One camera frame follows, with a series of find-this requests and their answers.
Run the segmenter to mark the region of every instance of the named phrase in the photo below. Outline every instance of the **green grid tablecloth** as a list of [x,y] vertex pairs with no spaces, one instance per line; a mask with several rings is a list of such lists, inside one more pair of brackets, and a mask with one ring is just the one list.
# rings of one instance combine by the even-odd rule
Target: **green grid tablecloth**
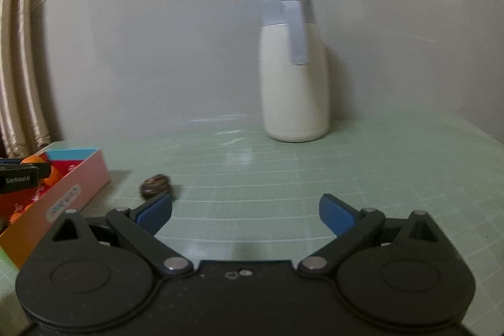
[[[139,184],[170,175],[177,200],[157,237],[201,259],[291,259],[334,236],[318,218],[329,192],[389,217],[431,213],[465,258],[477,291],[464,323],[477,335],[504,331],[504,146],[451,116],[400,113],[339,122],[327,137],[273,141],[261,130],[93,140],[112,181],[85,209],[103,215],[142,203]],[[14,296],[16,270],[0,254],[0,334],[26,323]]]

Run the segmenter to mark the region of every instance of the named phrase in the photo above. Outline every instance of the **black robotic gripper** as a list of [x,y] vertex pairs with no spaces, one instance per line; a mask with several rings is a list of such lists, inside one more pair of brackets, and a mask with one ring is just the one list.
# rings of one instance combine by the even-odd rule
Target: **black robotic gripper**
[[424,211],[319,205],[337,238],[291,261],[193,264],[154,238],[169,194],[84,218],[67,209],[21,268],[26,335],[461,336],[474,278]]

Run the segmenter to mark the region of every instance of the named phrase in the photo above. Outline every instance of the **thermos lid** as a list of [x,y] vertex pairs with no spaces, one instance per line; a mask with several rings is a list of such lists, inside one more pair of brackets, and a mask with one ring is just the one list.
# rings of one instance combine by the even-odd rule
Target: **thermos lid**
[[288,23],[285,1],[298,1],[305,23],[316,23],[312,0],[263,0],[263,26]]

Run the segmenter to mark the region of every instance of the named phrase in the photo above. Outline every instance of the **blue gripper pad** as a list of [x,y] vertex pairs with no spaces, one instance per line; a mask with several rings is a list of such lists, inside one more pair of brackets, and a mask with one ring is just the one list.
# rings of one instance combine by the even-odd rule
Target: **blue gripper pad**
[[359,219],[359,211],[331,194],[324,194],[318,205],[321,221],[340,236],[352,228]]
[[130,212],[129,217],[154,235],[171,217],[172,197],[170,194],[158,194]]

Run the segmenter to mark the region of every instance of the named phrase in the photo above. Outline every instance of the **box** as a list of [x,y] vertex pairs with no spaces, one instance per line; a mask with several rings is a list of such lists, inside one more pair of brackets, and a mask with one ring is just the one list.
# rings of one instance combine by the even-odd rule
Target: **box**
[[[65,209],[82,210],[109,181],[102,152],[97,148],[47,150],[42,156],[46,156],[49,161],[72,165],[68,174],[42,193],[40,198],[0,235],[0,247],[18,268]],[[25,195],[25,200],[30,200],[36,189],[32,191]]]

